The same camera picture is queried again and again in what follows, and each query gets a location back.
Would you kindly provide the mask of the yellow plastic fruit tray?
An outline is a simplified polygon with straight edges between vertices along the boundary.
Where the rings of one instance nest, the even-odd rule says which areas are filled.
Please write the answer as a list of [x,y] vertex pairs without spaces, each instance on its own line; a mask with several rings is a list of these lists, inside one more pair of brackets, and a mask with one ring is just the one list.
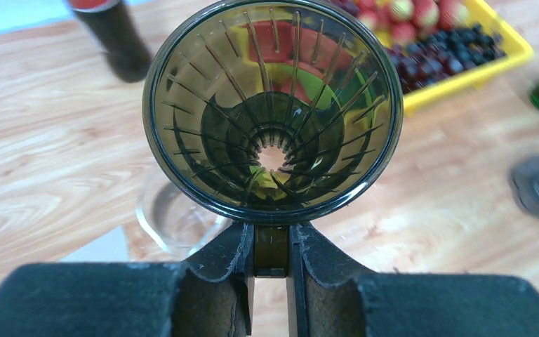
[[[437,82],[418,91],[404,94],[404,108],[407,112],[413,112],[419,107],[456,93],[470,86],[485,84],[491,78],[502,74],[515,67],[523,65],[533,57],[532,47],[525,39],[510,27],[485,1],[464,1],[468,7],[469,16],[463,27],[471,27],[479,24],[487,34],[498,34],[502,37],[501,48],[506,52],[504,58],[500,58],[486,65],[475,67],[467,72],[452,76],[447,80]],[[386,49],[395,45],[391,44],[385,34],[377,34]]]

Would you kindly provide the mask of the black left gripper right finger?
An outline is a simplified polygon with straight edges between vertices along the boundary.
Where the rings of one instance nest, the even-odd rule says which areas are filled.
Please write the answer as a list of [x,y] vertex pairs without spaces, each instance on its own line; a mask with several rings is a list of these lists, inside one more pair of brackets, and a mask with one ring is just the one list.
[[289,229],[291,336],[539,336],[521,277],[376,272],[308,223]]

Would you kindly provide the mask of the dark grape bunch near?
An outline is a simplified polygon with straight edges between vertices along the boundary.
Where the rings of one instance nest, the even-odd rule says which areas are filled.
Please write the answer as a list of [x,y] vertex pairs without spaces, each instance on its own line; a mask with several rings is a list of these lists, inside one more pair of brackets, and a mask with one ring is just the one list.
[[406,46],[387,49],[404,94],[504,58],[502,37],[483,27],[459,27],[428,34]]

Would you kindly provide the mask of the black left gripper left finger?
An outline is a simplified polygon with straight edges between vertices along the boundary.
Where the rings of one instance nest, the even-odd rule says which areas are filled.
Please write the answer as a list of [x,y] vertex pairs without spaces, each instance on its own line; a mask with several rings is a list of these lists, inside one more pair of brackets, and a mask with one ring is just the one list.
[[0,336],[248,336],[253,228],[180,262],[33,263],[0,285]]

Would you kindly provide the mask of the clear glass carafe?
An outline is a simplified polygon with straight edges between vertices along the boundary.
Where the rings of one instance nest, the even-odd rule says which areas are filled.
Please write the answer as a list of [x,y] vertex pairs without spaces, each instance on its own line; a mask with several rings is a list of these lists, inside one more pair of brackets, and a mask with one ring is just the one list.
[[145,180],[135,213],[141,228],[172,260],[190,257],[231,223],[192,201],[157,168]]

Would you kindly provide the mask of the cola glass bottle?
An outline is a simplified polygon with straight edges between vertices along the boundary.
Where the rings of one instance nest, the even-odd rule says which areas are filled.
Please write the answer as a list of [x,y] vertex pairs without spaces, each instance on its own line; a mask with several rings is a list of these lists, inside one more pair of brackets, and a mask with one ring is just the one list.
[[99,43],[113,73],[120,80],[143,80],[152,61],[124,1],[66,1],[65,4]]

